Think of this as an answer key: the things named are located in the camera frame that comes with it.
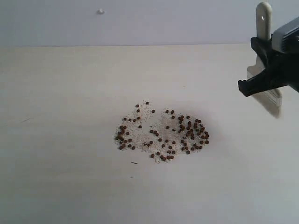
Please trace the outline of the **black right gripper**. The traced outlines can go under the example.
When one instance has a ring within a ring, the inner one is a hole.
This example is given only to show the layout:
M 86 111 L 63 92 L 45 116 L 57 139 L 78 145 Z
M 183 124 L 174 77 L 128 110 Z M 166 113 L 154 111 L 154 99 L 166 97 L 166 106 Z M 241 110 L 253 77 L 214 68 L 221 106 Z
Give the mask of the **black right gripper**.
M 252 37 L 251 48 L 260 58 L 266 70 L 248 80 L 238 80 L 239 91 L 249 97 L 256 93 L 289 86 L 299 91 L 299 36 L 289 35 L 278 46 L 270 40 Z

